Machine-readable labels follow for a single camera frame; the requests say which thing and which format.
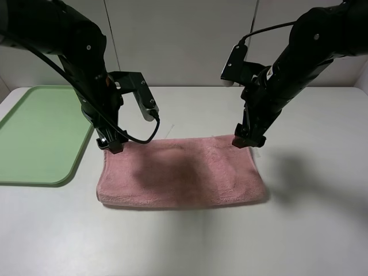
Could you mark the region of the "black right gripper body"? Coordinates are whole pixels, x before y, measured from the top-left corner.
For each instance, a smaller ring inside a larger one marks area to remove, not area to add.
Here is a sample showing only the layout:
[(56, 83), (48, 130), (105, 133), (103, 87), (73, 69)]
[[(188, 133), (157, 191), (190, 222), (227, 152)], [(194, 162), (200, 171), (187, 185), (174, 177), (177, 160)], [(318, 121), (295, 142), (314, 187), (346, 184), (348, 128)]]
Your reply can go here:
[(244, 100), (243, 120), (235, 129), (235, 136), (251, 142), (265, 136), (266, 131), (281, 114), (281, 111), (296, 95), (298, 90), (286, 94), (281, 90), (267, 87), (267, 72), (271, 66), (244, 62), (241, 72), (241, 85), (244, 89), (241, 99)]

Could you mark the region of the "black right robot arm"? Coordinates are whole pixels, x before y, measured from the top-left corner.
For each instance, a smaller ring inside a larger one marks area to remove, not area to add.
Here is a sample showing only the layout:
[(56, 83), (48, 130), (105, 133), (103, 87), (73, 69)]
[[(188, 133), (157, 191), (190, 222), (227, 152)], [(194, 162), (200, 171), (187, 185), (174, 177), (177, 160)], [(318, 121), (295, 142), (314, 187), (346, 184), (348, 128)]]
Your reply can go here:
[(271, 66), (243, 62), (235, 82), (243, 85), (243, 121), (232, 144), (262, 147), (282, 109), (332, 62), (367, 55), (367, 1), (314, 7), (293, 23), (289, 43)]

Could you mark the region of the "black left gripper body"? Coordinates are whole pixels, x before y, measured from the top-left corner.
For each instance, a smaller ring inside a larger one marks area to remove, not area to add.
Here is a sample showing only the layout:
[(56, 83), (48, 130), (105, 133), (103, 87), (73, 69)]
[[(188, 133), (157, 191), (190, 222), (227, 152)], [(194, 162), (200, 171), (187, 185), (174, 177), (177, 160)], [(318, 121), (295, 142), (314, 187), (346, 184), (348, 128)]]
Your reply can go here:
[(135, 91), (132, 83), (134, 72), (107, 71), (80, 73), (80, 94), (82, 113), (92, 123), (98, 133), (98, 138), (107, 142), (117, 138), (142, 143), (118, 126), (118, 112), (124, 104), (122, 96)]

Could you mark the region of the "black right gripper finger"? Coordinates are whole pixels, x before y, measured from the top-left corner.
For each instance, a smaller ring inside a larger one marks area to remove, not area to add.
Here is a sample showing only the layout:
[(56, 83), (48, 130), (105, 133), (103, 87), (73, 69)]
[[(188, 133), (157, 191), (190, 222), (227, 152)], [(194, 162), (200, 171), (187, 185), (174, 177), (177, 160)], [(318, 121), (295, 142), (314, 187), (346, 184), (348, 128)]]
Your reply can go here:
[(251, 142), (251, 147), (261, 148), (266, 142), (266, 137), (262, 136), (259, 139), (255, 139)]
[(237, 148), (245, 148), (247, 147), (247, 140), (243, 137), (234, 136), (232, 140), (232, 145)]

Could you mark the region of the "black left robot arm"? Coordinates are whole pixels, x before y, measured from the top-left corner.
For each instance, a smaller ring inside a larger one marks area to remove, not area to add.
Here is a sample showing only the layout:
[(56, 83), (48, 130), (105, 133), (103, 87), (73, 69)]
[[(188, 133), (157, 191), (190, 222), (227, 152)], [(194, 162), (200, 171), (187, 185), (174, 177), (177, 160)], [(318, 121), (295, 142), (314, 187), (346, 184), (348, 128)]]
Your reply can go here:
[(116, 154), (127, 141), (118, 126), (122, 95), (137, 92), (140, 73), (107, 72), (107, 38), (99, 26), (63, 1), (1, 1), (1, 45), (32, 52), (75, 90), (100, 149)]

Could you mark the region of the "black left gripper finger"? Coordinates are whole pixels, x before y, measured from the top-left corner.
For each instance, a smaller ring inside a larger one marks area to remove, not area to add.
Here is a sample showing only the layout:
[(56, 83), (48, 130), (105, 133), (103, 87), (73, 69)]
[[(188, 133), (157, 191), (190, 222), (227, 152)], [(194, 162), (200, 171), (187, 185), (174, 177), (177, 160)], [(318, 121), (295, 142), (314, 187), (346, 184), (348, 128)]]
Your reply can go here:
[(97, 142), (97, 146), (99, 149), (103, 149), (103, 150), (108, 150), (109, 149), (109, 144), (107, 142), (107, 140), (105, 138), (97, 138), (96, 139), (96, 142)]
[(113, 154), (118, 154), (123, 151), (124, 144), (128, 142), (128, 139), (126, 138), (117, 138), (115, 140), (112, 140), (108, 142), (108, 149)]

